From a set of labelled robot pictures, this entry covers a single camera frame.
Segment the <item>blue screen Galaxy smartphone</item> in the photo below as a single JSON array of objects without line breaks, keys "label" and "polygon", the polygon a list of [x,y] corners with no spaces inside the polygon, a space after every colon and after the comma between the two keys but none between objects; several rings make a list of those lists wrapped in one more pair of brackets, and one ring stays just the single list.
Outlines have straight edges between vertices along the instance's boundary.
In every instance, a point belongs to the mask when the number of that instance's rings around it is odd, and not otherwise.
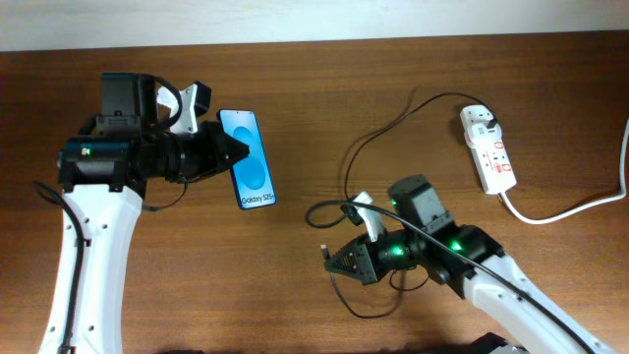
[{"label": "blue screen Galaxy smartphone", "polygon": [[227,135],[249,147],[248,156],[230,170],[239,208],[249,210],[275,205],[275,189],[255,113],[221,109],[217,116]]}]

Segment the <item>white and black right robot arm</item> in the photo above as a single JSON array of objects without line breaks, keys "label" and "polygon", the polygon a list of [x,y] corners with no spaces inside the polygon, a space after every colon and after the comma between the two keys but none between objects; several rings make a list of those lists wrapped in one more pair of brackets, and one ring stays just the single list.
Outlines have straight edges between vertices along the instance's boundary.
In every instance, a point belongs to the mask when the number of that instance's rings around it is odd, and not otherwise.
[{"label": "white and black right robot arm", "polygon": [[611,352],[541,292],[497,241],[478,226],[457,225],[424,176],[401,179],[387,194],[391,211],[373,206],[367,193],[342,203],[367,232],[323,253],[328,273],[369,285],[420,266],[500,323],[528,353]]}]

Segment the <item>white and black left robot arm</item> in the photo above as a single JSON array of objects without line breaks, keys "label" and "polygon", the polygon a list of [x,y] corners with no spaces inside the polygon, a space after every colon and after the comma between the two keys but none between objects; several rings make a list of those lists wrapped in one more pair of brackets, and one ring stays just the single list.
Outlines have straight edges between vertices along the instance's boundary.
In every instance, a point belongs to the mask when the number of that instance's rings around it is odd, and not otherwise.
[{"label": "white and black left robot arm", "polygon": [[202,121],[210,87],[177,89],[161,77],[105,73],[101,111],[60,150],[60,192],[36,192],[62,209],[55,290],[40,352],[119,353],[122,304],[132,236],[147,182],[183,188],[223,173],[250,153],[217,121]]}]

